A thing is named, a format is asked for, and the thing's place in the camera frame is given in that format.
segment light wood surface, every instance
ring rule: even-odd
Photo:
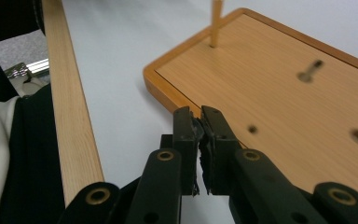
[[[248,9],[222,24],[218,48],[207,28],[148,65],[149,91],[170,111],[222,110],[243,144],[306,191],[327,181],[358,190],[358,59]],[[313,81],[300,81],[316,60]]]
[[[61,0],[44,0],[46,37],[62,183],[68,205],[87,185],[103,181]]]

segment white table surface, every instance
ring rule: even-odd
[[[62,0],[106,182],[142,174],[172,115],[146,90],[144,67],[210,24],[211,0]],[[227,0],[358,57],[358,2]],[[232,223],[227,197],[184,197],[182,223]]]

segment wooden base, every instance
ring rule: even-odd
[[[216,49],[210,32],[149,64],[149,91],[171,112],[218,108],[304,190],[327,181],[358,190],[358,59],[244,8],[223,18]],[[301,81],[318,60],[312,82]]]

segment wooden plank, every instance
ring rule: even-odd
[[[207,28],[146,67],[150,92],[170,111],[222,110],[247,147],[302,189],[336,181],[358,190],[358,59],[248,9],[222,23],[218,48]],[[298,80],[316,60],[324,65],[313,82]]]
[[[51,88],[68,205],[87,185],[103,181],[71,36],[61,0],[43,0]]]

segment wooden peg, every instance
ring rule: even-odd
[[[220,28],[220,14],[222,13],[223,0],[213,0],[212,4],[212,31],[211,44],[212,48],[217,47],[217,38]]]

